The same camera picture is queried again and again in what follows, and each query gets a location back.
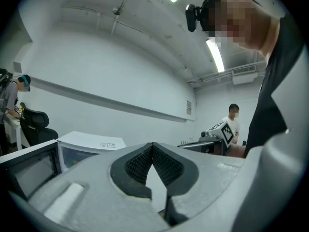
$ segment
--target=black office chair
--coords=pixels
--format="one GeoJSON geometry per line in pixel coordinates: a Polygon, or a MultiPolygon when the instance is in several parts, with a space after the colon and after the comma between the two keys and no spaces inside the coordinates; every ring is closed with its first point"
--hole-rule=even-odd
{"type": "Polygon", "coordinates": [[[46,113],[30,110],[23,102],[20,105],[24,108],[20,125],[30,146],[58,138],[55,130],[46,128],[49,124],[46,113]]]}

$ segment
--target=man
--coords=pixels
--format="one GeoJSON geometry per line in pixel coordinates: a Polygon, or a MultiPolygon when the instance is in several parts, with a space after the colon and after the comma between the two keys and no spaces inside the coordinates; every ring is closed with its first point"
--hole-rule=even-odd
{"type": "Polygon", "coordinates": [[[287,129],[271,94],[297,61],[304,40],[290,15],[274,18],[254,0],[205,0],[199,20],[210,36],[220,32],[241,47],[258,51],[266,60],[247,145],[232,144],[229,149],[234,156],[246,157],[250,149],[287,129]]]}
{"type": "Polygon", "coordinates": [[[228,110],[229,110],[228,116],[224,117],[222,121],[226,121],[230,126],[230,128],[232,129],[232,132],[235,135],[232,143],[236,145],[240,130],[239,122],[236,119],[239,116],[239,107],[236,104],[231,104],[228,110]]]}
{"type": "Polygon", "coordinates": [[[31,79],[28,75],[19,77],[16,81],[11,81],[0,93],[0,147],[2,154],[7,154],[8,146],[4,127],[4,116],[6,112],[13,117],[20,118],[20,114],[14,111],[15,101],[18,91],[29,88],[31,79]]]}

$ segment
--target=white t-shirt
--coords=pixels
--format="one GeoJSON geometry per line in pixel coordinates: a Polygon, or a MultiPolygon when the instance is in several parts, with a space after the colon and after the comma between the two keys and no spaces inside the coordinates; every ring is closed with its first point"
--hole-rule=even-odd
{"type": "Polygon", "coordinates": [[[228,125],[232,129],[232,132],[234,133],[234,135],[235,135],[236,132],[240,131],[239,122],[238,122],[238,120],[236,118],[234,118],[234,120],[230,120],[228,118],[228,116],[226,116],[226,117],[224,117],[222,119],[222,121],[227,121],[228,122],[228,125]]]}

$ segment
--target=white table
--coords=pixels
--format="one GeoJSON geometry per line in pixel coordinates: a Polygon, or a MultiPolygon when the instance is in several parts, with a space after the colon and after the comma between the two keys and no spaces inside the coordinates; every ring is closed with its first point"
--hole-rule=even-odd
{"type": "Polygon", "coordinates": [[[11,131],[7,131],[10,135],[11,143],[17,143],[17,149],[22,150],[21,146],[21,126],[19,123],[19,119],[11,116],[10,114],[6,114],[4,117],[4,122],[7,123],[11,127],[11,131]]]}

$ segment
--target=black t-shirt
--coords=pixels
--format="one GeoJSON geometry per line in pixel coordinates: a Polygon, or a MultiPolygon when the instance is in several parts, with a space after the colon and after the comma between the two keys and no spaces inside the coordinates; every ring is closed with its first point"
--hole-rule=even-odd
{"type": "Polygon", "coordinates": [[[287,129],[271,94],[287,76],[304,47],[298,27],[290,15],[280,19],[279,35],[266,67],[257,106],[249,127],[245,156],[249,150],[287,129]]]}

